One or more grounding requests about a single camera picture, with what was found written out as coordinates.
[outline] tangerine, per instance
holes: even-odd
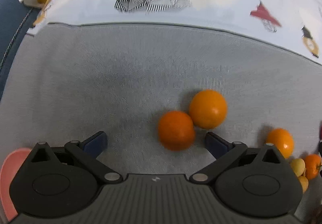
[[[305,176],[308,180],[314,179],[320,171],[321,168],[321,157],[317,154],[310,154],[305,157]]]
[[[226,118],[227,103],[217,91],[207,89],[197,93],[189,106],[189,115],[194,124],[202,129],[213,129]]]
[[[286,159],[294,150],[292,135],[285,129],[272,130],[267,136],[266,143],[273,143]]]
[[[164,114],[159,120],[158,134],[161,144],[172,151],[189,148],[196,135],[192,119],[182,111]]]

